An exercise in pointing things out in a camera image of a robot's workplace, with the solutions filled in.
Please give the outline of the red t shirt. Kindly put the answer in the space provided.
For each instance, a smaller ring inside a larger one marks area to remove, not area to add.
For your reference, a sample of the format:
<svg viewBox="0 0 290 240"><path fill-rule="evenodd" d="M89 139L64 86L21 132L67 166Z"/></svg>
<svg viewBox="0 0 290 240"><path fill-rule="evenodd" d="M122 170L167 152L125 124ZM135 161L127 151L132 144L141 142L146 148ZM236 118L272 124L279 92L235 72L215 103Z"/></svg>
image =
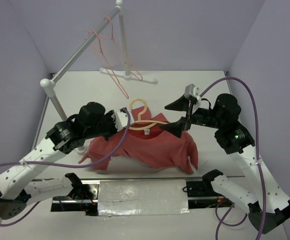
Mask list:
<svg viewBox="0 0 290 240"><path fill-rule="evenodd" d="M153 116L154 120L166 119L163 113ZM187 174L193 174L198 169L198 150L194 139L188 132L177 138L167 131L163 131L156 125L146 131L128 130L120 147L112 154L112 157L130 157L147 164L152 169L179 167ZM106 141L103 137L93 139L89 149L78 162L81 164L86 159L97 162L109 155L118 145L125 130L113 135ZM92 166L93 171L106 170L112 158L109 157L101 163Z"/></svg>

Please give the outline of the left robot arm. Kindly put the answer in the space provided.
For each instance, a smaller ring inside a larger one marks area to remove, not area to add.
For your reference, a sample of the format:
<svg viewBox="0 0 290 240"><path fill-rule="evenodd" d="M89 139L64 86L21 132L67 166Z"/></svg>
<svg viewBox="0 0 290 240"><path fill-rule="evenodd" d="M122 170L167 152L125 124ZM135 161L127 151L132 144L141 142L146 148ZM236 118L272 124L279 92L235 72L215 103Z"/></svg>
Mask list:
<svg viewBox="0 0 290 240"><path fill-rule="evenodd" d="M132 118L126 108L106 111L90 102L50 129L41 142L25 157L8 163L9 169L0 174L0 218L9 220L19 215L27 206L49 198L66 196L77 199L89 197L92 192L75 173L60 178L39 178L49 166L77 169L78 165L58 163L86 140L127 133Z"/></svg>

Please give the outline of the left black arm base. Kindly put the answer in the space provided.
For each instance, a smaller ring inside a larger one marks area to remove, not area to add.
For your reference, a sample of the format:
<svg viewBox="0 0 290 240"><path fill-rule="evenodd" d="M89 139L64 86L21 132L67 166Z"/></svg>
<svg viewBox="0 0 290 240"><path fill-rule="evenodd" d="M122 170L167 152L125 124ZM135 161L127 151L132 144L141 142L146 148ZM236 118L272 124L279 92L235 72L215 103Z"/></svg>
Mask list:
<svg viewBox="0 0 290 240"><path fill-rule="evenodd" d="M73 182L74 187L69 194L53 198L51 212L84 212L86 216L98 216L100 182L81 180L75 173L65 176Z"/></svg>

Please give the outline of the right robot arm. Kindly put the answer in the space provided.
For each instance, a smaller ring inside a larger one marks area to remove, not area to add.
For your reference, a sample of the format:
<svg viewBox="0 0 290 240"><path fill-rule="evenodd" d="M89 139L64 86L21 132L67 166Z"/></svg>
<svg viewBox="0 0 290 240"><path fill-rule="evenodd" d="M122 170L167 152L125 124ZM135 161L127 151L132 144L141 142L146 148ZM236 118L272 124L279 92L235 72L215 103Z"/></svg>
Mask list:
<svg viewBox="0 0 290 240"><path fill-rule="evenodd" d="M266 234L290 218L290 197L277 184L265 163L256 158L256 144L249 131L238 121L241 108L237 99L220 94L213 106L201 108L199 99L182 96L165 106L166 110L185 112L177 122L161 128L181 137L191 125L215 128L219 146L242 170L253 191L247 191L229 180L219 170L212 170L202 178L206 195L225 196L244 210L251 224Z"/></svg>

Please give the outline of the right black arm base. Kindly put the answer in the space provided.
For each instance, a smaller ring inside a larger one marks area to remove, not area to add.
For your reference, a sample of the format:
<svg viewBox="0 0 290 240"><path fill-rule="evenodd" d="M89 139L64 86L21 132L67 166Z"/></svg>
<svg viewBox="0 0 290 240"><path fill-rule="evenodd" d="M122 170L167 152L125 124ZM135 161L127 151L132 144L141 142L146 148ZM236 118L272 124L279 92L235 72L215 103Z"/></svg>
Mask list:
<svg viewBox="0 0 290 240"><path fill-rule="evenodd" d="M183 187L182 190L187 193L187 196L190 198L218 197L219 194L213 190L211 182L220 175L223 175L223 172L214 169L203 175L202 180L187 181L186 186Z"/></svg>

